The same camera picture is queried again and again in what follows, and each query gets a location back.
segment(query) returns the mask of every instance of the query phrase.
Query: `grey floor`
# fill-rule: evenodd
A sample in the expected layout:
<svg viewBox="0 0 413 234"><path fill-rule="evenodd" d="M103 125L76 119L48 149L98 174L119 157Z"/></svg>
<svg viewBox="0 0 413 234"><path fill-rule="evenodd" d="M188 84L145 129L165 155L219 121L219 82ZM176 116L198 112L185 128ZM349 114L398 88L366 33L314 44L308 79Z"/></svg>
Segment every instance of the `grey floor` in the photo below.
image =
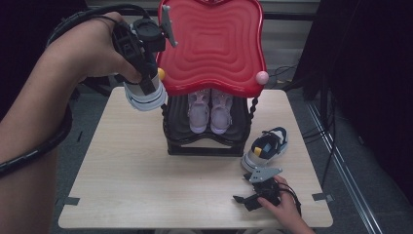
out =
<svg viewBox="0 0 413 234"><path fill-rule="evenodd" d="M318 131L315 129L308 102L302 98L301 90L290 91L287 96L301 133L308 142L307 149L321 180L329 152L319 136L308 137ZM69 137L59 147L56 211L51 233L139 233L137 230L63 230L58 227L58 217L63 207L61 201L70 192L107 100L107 97L99 94L82 93L77 101L70 103L74 117L73 128ZM335 111L335 122L335 143L366 203L377 218L381 233L413 233L412 206L376 163L369 148L359 143L357 132L350 121L340 113L339 107ZM323 191L334 198L334 201L328 204L334 223L331 227L317 229L317 233L373 233L366 228L334 163L329 167ZM233 232L209 230L208 233Z"/></svg>

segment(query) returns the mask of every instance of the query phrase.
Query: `human arm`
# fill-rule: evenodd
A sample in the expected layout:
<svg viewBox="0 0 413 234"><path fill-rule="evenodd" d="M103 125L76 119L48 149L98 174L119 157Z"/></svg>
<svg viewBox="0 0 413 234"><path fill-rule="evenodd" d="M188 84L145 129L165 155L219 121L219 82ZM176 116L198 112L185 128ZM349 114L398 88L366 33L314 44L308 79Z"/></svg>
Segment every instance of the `human arm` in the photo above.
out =
<svg viewBox="0 0 413 234"><path fill-rule="evenodd" d="M287 184L285 178L276 175L274 180L278 183ZM284 185L280 184L280 188L287 189ZM290 230L294 234L313 234L315 233L307 223L303 220L297 211L292 196L284 191L280 194L281 203L278 206L274 206L272 203L267 201L265 198L258 198L258 202L265 209L269 210L280 224L286 229Z"/></svg>
<svg viewBox="0 0 413 234"><path fill-rule="evenodd" d="M117 13L106 14L123 20ZM138 72L113 49L114 22L92 19L53 42L39 58L0 122L0 164L51 137L77 84L86 77L118 72L130 81ZM56 150L0 177L0 233L47 233L56 186Z"/></svg>

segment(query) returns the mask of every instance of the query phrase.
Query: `black fabric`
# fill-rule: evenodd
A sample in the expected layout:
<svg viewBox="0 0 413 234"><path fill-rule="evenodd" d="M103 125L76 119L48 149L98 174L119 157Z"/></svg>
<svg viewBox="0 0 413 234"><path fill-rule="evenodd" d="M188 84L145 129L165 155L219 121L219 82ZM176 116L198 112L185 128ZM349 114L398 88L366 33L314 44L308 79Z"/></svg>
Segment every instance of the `black fabric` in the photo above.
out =
<svg viewBox="0 0 413 234"><path fill-rule="evenodd" d="M52 30L87 7L84 0L39 0L1 3L0 119L13 104Z"/></svg>
<svg viewBox="0 0 413 234"><path fill-rule="evenodd" d="M362 0L321 0L292 87L303 87L304 97L314 99L323 78L330 76L343 39Z"/></svg>
<svg viewBox="0 0 413 234"><path fill-rule="evenodd" d="M329 79L338 105L413 204L413 4L363 1Z"/></svg>

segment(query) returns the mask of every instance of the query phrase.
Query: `handheld controller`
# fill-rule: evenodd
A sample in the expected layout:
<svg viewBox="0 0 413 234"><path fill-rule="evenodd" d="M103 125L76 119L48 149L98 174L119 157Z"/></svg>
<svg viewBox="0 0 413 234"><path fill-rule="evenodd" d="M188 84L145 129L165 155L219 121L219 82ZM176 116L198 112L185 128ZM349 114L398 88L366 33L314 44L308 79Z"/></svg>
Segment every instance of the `handheld controller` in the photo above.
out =
<svg viewBox="0 0 413 234"><path fill-rule="evenodd" d="M255 194L249 197L233 196L235 201L244 204L246 209L250 212L261 208L261 204L258 202L259 197L263 197L271 202L274 206L278 206L281 203L281 192L289 193L295 202L295 207L298 213L301 215L301 203L298 201L298 197L294 190L287 184L278 183L273 179L273 176L282 172L282 169L276 168L258 168L256 167L253 173L247 173L244 178L248 180L254 187Z"/></svg>
<svg viewBox="0 0 413 234"><path fill-rule="evenodd" d="M139 110L152 110L163 103L167 97L165 88L158 77L158 67L153 53L164 51L166 38L173 47L170 27L169 7L162 6L162 23L158 26L151 19L138 19L131 25L118 23L113 30L115 50L121 54L141 74L139 84L133 84L125 78L124 86L130 104Z"/></svg>

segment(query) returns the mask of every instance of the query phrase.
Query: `wooden table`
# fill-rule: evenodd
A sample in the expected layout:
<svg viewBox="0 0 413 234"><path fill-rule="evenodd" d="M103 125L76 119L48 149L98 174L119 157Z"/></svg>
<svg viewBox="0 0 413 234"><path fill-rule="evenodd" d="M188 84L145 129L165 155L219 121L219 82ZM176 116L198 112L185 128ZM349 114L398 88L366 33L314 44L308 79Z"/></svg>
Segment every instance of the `wooden table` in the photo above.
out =
<svg viewBox="0 0 413 234"><path fill-rule="evenodd" d="M170 156L162 129L161 108L140 112L113 90L90 148L59 219L62 228L194 228L244 229L281 227L265 209L248 212L233 195L249 196L252 186L239 157ZM263 91L246 143L261 131L288 130L285 154L272 162L302 203L303 218L312 227L327 227L332 217L283 91ZM212 140L198 144L214 145Z"/></svg>

